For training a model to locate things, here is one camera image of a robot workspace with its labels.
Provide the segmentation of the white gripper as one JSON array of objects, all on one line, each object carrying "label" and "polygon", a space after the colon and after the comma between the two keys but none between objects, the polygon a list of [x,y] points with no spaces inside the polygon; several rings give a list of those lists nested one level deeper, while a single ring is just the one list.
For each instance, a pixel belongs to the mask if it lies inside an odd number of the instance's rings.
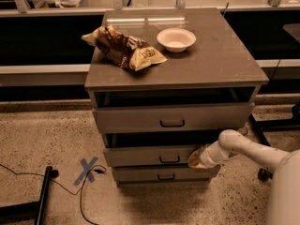
[{"label": "white gripper", "polygon": [[188,158],[188,166],[195,169],[213,168],[229,156],[229,150],[223,149],[219,142],[213,142],[194,150]]}]

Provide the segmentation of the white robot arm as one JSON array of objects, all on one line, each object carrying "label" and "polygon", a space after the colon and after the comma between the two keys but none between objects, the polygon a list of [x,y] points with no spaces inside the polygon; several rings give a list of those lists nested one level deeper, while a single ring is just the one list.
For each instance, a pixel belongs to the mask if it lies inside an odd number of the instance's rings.
[{"label": "white robot arm", "polygon": [[238,131],[223,130],[218,139],[191,153],[188,166],[213,168],[230,154],[245,156],[273,174],[266,225],[300,225],[300,151],[286,152],[253,142]]}]

